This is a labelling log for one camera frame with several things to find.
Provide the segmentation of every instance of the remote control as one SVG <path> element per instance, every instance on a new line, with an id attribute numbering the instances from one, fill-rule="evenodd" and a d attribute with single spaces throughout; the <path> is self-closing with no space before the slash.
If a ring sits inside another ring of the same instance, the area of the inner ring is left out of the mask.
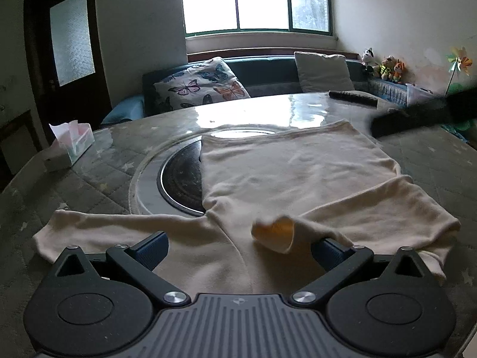
<path id="1" fill-rule="evenodd" d="M 335 100 L 353 102 L 355 104 L 372 106 L 374 108 L 377 108 L 378 106 L 378 100 L 376 98 L 368 97 L 362 94 L 356 94 L 352 92 L 337 92 L 334 90 L 330 90 L 328 92 L 328 95 L 330 96 L 330 98 Z"/>

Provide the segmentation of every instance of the white pillow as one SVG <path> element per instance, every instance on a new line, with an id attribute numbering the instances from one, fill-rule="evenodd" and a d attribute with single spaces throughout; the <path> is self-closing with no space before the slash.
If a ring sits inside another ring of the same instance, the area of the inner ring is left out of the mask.
<path id="1" fill-rule="evenodd" d="M 169 75 L 154 88 L 172 110 L 250 98 L 230 67 L 216 57 Z"/>
<path id="2" fill-rule="evenodd" d="M 304 93 L 354 90 L 343 55 L 295 52 L 301 90 Z"/>

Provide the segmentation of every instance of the metal screw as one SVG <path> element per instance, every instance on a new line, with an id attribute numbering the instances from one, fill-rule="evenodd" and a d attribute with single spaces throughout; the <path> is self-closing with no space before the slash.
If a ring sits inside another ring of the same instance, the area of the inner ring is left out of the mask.
<path id="1" fill-rule="evenodd" d="M 316 300 L 316 295 L 313 292 L 300 291 L 294 293 L 292 299 L 298 303 L 310 303 Z"/>
<path id="2" fill-rule="evenodd" d="M 179 304 L 186 301 L 187 296 L 183 292 L 171 291 L 164 295 L 164 300 L 168 303 Z"/>

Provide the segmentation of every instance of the butterfly pillow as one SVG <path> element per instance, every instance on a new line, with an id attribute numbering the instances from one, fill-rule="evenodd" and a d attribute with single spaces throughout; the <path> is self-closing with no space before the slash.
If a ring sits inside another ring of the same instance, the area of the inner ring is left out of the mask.
<path id="1" fill-rule="evenodd" d="M 154 84 L 161 103 L 172 110 L 250 98 L 222 58 L 201 62 Z"/>

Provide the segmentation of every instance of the butterfly print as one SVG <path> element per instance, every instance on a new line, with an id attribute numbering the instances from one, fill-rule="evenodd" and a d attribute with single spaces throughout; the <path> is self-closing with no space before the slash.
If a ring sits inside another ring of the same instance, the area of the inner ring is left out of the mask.
<path id="1" fill-rule="evenodd" d="M 190 93 L 197 93 L 200 86 L 197 84 L 197 79 L 190 81 L 187 85 L 180 85 L 179 87 L 171 87 L 168 92 L 174 92 L 179 95 L 188 95 Z"/>
<path id="2" fill-rule="evenodd" d="M 215 72 L 201 71 L 198 72 L 197 75 L 214 83 L 225 81 L 228 78 L 228 74 L 225 72 L 224 67 L 220 64 L 218 64 L 215 68 Z"/>
<path id="3" fill-rule="evenodd" d="M 204 99 L 202 100 L 202 104 L 203 105 L 208 105 L 208 104 L 213 104 L 214 102 L 212 101 L 212 97 L 210 94 L 206 94 L 204 95 Z M 187 102 L 182 102 L 181 104 L 181 107 L 183 107 L 184 109 L 185 108 L 192 108 L 194 107 L 195 105 L 193 104 L 188 104 Z"/>
<path id="4" fill-rule="evenodd" d="M 161 82 L 168 83 L 168 82 L 172 81 L 173 79 L 176 79 L 178 77 L 182 77 L 184 74 L 185 74 L 185 70 L 178 71 L 178 72 L 176 72 L 172 75 L 169 75 L 168 77 L 165 77 Z"/>
<path id="5" fill-rule="evenodd" d="M 208 105 L 208 104 L 213 104 L 214 102 L 212 101 L 212 97 L 210 94 L 204 95 L 204 99 L 202 100 L 203 105 Z"/>
<path id="6" fill-rule="evenodd" d="M 240 85 L 237 81 L 234 81 L 232 83 L 232 85 L 228 88 L 221 89 L 221 88 L 215 88 L 214 87 L 214 90 L 217 93 L 222 94 L 222 97 L 226 101 L 236 100 L 239 97 L 245 96 L 244 90 L 242 89 L 242 87 L 240 87 Z"/>
<path id="7" fill-rule="evenodd" d="M 173 108 L 172 108 L 172 106 L 171 106 L 171 99 L 170 99 L 170 97 L 167 97 L 167 98 L 165 99 L 165 101 L 162 101 L 162 102 L 159 102 L 158 104 L 156 104 L 156 109 L 157 109 L 157 113 L 158 113 L 158 114 L 173 111 Z"/>

